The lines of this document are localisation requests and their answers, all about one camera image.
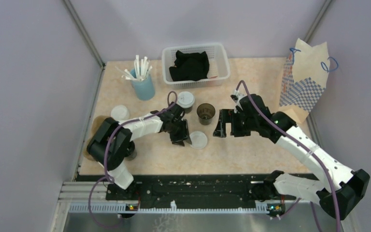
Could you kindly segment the dark printed coffee cup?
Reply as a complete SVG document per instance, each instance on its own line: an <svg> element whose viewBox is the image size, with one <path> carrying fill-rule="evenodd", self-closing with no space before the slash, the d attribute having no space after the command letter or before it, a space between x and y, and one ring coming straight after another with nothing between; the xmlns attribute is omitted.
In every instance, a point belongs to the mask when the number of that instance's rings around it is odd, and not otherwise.
<svg viewBox="0 0 371 232"><path fill-rule="evenodd" d="M192 111L192 109L193 109L193 106L190 106L188 108L183 108L185 114L190 113Z"/></svg>
<svg viewBox="0 0 371 232"><path fill-rule="evenodd" d="M209 125L215 116L215 108L209 103L202 103L197 107L197 115L200 124Z"/></svg>

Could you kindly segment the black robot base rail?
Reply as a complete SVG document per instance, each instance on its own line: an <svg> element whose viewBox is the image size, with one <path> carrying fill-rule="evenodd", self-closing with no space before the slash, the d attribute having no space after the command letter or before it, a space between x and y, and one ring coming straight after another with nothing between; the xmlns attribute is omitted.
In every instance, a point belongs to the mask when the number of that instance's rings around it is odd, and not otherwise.
<svg viewBox="0 0 371 232"><path fill-rule="evenodd" d="M270 214L289 211L294 196L269 197L260 191L265 174L136 175L121 189L98 175L79 175L62 185L59 201L73 213Z"/></svg>

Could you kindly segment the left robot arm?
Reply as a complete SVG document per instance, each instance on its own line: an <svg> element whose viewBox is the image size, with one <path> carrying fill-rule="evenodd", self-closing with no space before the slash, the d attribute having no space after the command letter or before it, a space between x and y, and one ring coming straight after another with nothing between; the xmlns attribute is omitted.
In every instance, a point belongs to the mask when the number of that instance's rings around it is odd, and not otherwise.
<svg viewBox="0 0 371 232"><path fill-rule="evenodd" d="M124 164L124 159L135 152L136 139L146 135L166 132L173 145L191 143L185 110L172 102L167 109L130 120L117 121L105 118L86 146L87 153L99 163L107 181L116 184L117 194L124 200L134 197L134 177Z"/></svg>

